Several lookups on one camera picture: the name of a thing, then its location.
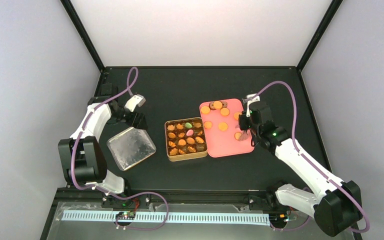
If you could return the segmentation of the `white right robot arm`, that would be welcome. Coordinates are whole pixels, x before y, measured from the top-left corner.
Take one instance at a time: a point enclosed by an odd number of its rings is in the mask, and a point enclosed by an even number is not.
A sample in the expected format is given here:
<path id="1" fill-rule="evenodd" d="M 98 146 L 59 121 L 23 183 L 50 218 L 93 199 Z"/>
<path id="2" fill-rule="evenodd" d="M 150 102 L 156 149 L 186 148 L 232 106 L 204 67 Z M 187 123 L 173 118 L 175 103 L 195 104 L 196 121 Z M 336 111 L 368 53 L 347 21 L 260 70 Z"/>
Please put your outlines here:
<path id="1" fill-rule="evenodd" d="M 275 185 L 264 196 L 270 209 L 276 210 L 283 205 L 299 210 L 313 218 L 330 237 L 363 219 L 360 187 L 353 181 L 344 182 L 320 165 L 283 127 L 275 124 L 265 102 L 246 102 L 238 125 L 241 130 L 250 132 L 252 146 L 261 146 L 281 160 L 310 189 L 301 190 L 289 183 Z"/>

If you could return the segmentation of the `green round macaron cookie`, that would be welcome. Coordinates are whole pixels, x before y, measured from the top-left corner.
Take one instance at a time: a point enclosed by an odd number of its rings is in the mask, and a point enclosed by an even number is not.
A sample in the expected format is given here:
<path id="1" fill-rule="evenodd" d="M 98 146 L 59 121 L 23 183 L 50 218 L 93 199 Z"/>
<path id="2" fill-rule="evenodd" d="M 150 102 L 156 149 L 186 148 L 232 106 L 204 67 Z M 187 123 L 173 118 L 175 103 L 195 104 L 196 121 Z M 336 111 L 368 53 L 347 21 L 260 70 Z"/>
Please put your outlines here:
<path id="1" fill-rule="evenodd" d="M 186 122 L 186 123 L 184 124 L 184 127 L 185 127 L 185 128 L 188 128 L 188 129 L 191 129 L 191 128 L 193 127 L 193 125 L 192 125 L 190 122 Z"/>

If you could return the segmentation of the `gold cookie tin box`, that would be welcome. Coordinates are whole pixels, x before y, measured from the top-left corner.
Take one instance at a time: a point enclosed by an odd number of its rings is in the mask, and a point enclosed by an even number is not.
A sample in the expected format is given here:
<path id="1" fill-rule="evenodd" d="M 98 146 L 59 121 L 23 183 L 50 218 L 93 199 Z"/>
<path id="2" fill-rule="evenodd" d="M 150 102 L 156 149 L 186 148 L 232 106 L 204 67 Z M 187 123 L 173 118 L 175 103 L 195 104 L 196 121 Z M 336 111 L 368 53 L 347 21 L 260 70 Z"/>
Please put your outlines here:
<path id="1" fill-rule="evenodd" d="M 184 124 L 187 123 L 187 122 L 191 123 L 193 125 L 193 127 L 192 128 L 186 128 L 184 126 Z M 184 129 L 177 129 L 176 128 L 177 124 L 183 124 Z M 175 126 L 175 130 L 174 131 L 168 131 L 167 130 L 168 125 L 174 125 Z M 186 136 L 186 132 L 188 130 L 190 130 L 190 129 L 192 129 L 194 131 L 193 135 L 192 136 Z M 202 130 L 203 134 L 202 135 L 195 135 L 195 132 L 198 131 L 198 130 Z M 193 160 L 193 159 L 203 158 L 203 157 L 206 157 L 208 155 L 208 142 L 207 142 L 207 139 L 206 139 L 205 129 L 204 129 L 204 122 L 203 122 L 202 118 L 200 118 L 200 117 L 192 117 L 192 118 L 185 118 L 185 119 L 178 119 L 178 120 L 169 120 L 169 121 L 165 122 L 165 124 L 164 124 L 164 133 L 165 133 L 166 154 L 167 154 L 168 159 L 171 162 Z M 176 134 L 176 137 L 175 138 L 169 138 L 168 137 L 168 133 L 174 133 L 174 134 Z M 184 137 L 178 137 L 179 133 L 185 133 L 185 136 Z M 196 137 L 201 137 L 204 140 L 204 143 L 197 143 L 195 141 Z M 186 141 L 187 138 L 193 138 L 195 143 L 194 144 L 186 143 L 185 146 L 179 146 L 178 145 L 178 141 L 180 139 L 184 139 Z M 169 141 L 174 142 L 176 144 L 176 147 L 170 147 L 168 145 Z M 189 146 L 194 147 L 196 149 L 196 152 L 195 153 L 189 153 L 188 149 L 187 149 L 187 147 L 189 147 Z M 169 151 L 171 149 L 173 149 L 173 148 L 186 149 L 187 150 L 187 154 L 179 154 L 179 152 L 178 152 L 177 155 L 170 156 L 169 155 Z"/>

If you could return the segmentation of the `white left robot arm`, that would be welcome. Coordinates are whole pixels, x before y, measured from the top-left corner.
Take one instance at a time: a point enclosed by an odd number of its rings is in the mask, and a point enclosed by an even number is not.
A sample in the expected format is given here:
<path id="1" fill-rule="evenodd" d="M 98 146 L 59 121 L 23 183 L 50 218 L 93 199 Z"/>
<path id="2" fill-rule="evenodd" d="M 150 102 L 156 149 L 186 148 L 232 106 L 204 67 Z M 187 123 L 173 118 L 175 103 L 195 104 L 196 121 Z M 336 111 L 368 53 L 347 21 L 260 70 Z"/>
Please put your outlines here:
<path id="1" fill-rule="evenodd" d="M 106 195 L 122 195 L 126 191 L 126 181 L 108 169 L 99 139 L 108 121 L 140 130 L 148 128 L 145 115 L 136 111 L 145 103 L 144 96 L 131 95 L 123 106 L 118 104 L 117 98 L 130 92 L 127 88 L 116 94 L 111 88 L 102 96 L 92 97 L 79 127 L 69 138 L 59 141 L 57 148 L 64 178 L 78 190 L 98 189 Z"/>

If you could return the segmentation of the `orange flower cookie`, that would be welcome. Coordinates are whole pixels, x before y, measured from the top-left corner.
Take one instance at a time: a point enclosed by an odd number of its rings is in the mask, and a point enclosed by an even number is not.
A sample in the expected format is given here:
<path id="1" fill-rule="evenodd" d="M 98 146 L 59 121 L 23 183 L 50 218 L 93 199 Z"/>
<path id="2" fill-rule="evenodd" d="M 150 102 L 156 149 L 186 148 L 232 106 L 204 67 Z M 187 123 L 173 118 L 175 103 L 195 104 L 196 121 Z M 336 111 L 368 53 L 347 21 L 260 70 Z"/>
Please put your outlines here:
<path id="1" fill-rule="evenodd" d="M 182 130 L 182 129 L 184 129 L 184 125 L 178 123 L 178 124 L 176 125 L 176 128 L 177 128 L 178 130 Z"/>
<path id="2" fill-rule="evenodd" d="M 172 124 L 167 126 L 167 130 L 168 131 L 174 131 L 175 129 L 176 129 L 176 127 L 174 125 L 172 125 Z"/>

